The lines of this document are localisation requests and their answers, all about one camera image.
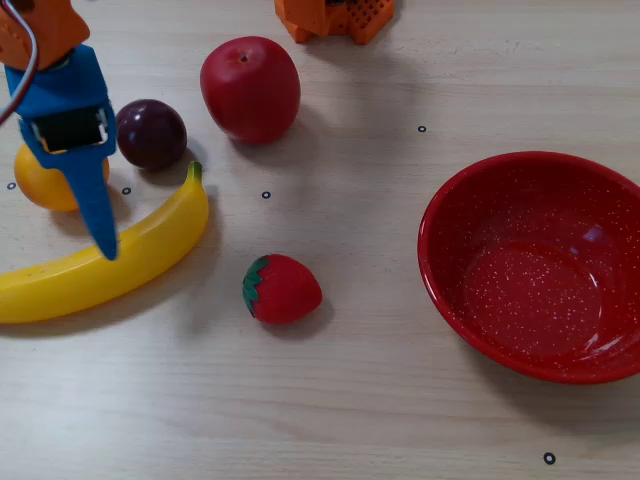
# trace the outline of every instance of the yellow citrus fruit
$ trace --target yellow citrus fruit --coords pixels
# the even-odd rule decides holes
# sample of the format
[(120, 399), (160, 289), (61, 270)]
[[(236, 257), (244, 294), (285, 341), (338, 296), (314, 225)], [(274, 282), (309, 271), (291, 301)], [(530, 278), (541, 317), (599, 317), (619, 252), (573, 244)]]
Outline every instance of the yellow citrus fruit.
[[(16, 154), (14, 172), (20, 190), (36, 205), (56, 212), (78, 209), (78, 203), (62, 172), (55, 168), (43, 168), (26, 145), (22, 145)], [(109, 161), (106, 158), (102, 172), (106, 182), (109, 179)]]

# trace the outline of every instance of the black marker dot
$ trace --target black marker dot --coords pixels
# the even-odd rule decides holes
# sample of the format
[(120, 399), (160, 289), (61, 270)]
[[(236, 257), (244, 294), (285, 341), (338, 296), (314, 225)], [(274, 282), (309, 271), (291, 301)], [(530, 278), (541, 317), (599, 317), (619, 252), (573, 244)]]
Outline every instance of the black marker dot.
[(545, 453), (543, 459), (544, 463), (546, 463), (547, 465), (553, 465), (554, 463), (556, 463), (556, 456), (551, 452)]

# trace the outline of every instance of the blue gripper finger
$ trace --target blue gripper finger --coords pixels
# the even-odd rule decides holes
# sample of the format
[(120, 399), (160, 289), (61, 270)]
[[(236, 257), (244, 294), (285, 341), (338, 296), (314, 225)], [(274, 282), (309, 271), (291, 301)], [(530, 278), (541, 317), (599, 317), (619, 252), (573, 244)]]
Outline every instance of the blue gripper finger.
[(62, 173), (77, 199), (89, 233), (108, 260), (118, 256), (118, 239), (101, 161), (76, 163)]

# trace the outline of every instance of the banana stem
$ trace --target banana stem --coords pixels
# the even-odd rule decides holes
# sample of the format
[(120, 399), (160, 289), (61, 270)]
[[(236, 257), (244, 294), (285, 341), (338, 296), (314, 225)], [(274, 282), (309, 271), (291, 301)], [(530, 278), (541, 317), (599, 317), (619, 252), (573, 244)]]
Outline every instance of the banana stem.
[(200, 162), (196, 162), (195, 160), (189, 163), (189, 171), (187, 172), (188, 178), (193, 178), (198, 182), (202, 183), (202, 164)]

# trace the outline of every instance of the bowl rim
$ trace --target bowl rim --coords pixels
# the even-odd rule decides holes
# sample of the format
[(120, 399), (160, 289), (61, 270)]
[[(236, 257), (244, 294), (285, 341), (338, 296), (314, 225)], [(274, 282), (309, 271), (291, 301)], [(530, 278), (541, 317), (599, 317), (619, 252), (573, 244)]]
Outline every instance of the bowl rim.
[(516, 360), (498, 350), (492, 346), (489, 342), (481, 339), (471, 329), (467, 328), (463, 321), (449, 308), (447, 302), (444, 300), (442, 292), (436, 285), (433, 272), (429, 265), (429, 246), (428, 235), (429, 229), (433, 224), (433, 218), (436, 212), (439, 210), (444, 199), (449, 193), (453, 191), (462, 181), (466, 178), (476, 175), (489, 168), (494, 168), (506, 163), (521, 162), (524, 160), (531, 160), (532, 157), (537, 157), (543, 161), (557, 162), (564, 165), (574, 165), (580, 168), (584, 168), (591, 172), (595, 172), (605, 179), (617, 183), (618, 185), (628, 189), (638, 199), (640, 199), (640, 187), (634, 182), (624, 177), (623, 175), (611, 170), (604, 165), (587, 160), (582, 157), (576, 157), (564, 153), (555, 153), (547, 151), (524, 151), (505, 153), (502, 155), (496, 155), (484, 160), (480, 160), (470, 166), (462, 169), (451, 177), (447, 182), (442, 185), (436, 194), (433, 196), (425, 213), (420, 222), (420, 229), (418, 231), (418, 264), (420, 267), (420, 274), (422, 281), (433, 301), (436, 309), (440, 312), (440, 315), (446, 320), (446, 322), (453, 328), (453, 330), (469, 343), (472, 347), (478, 350), (480, 353), (494, 360), (495, 362), (510, 368), (518, 373), (538, 378), (540, 380), (546, 380), (556, 383), (572, 384), (572, 385), (593, 385), (599, 383), (608, 383), (616, 380), (635, 375), (640, 372), (640, 358), (634, 361), (632, 364), (616, 368), (607, 372), (599, 372), (596, 374), (562, 374), (561, 372), (553, 371), (547, 368), (532, 366), (524, 361)]

